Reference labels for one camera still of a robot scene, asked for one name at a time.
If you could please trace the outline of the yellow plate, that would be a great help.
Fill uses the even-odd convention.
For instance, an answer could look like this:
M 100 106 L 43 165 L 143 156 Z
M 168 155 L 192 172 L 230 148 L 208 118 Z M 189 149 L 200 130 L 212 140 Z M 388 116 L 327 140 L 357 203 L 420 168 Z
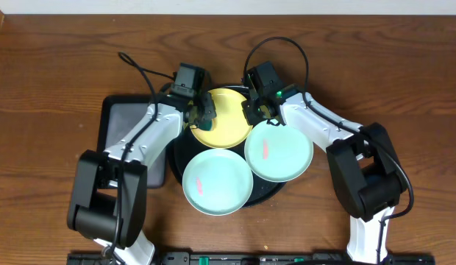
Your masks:
M 205 131 L 191 127 L 191 132 L 199 142 L 211 148 L 227 149 L 237 146 L 252 130 L 252 125 L 248 125 L 241 105 L 246 101 L 246 97 L 228 88 L 212 89 L 210 94 L 216 112 L 212 129 Z

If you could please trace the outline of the green sponge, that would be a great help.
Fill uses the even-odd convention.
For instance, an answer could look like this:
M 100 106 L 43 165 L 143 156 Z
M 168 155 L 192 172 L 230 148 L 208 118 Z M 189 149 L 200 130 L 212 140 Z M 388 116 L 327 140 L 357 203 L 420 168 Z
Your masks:
M 203 121 L 198 124 L 198 128 L 203 131 L 211 131 L 213 129 L 212 121 Z

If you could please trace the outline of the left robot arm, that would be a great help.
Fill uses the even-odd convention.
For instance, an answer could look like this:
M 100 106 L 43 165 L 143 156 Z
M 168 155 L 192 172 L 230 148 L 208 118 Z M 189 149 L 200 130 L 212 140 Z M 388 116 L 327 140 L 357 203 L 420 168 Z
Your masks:
M 114 264 L 150 264 L 155 246 L 142 231 L 148 170 L 185 125 L 210 130 L 215 104 L 208 92 L 184 97 L 161 93 L 141 120 L 103 152 L 80 156 L 67 226 L 102 245 Z

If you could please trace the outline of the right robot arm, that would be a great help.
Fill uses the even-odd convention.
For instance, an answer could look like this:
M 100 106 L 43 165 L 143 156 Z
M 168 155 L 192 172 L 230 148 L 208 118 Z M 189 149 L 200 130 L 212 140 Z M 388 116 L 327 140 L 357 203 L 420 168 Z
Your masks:
M 413 187 L 387 130 L 378 123 L 363 126 L 343 119 L 296 84 L 244 84 L 250 97 L 243 103 L 248 122 L 287 125 L 325 151 L 335 195 L 350 215 L 349 257 L 385 263 L 388 223 L 408 214 L 414 203 Z

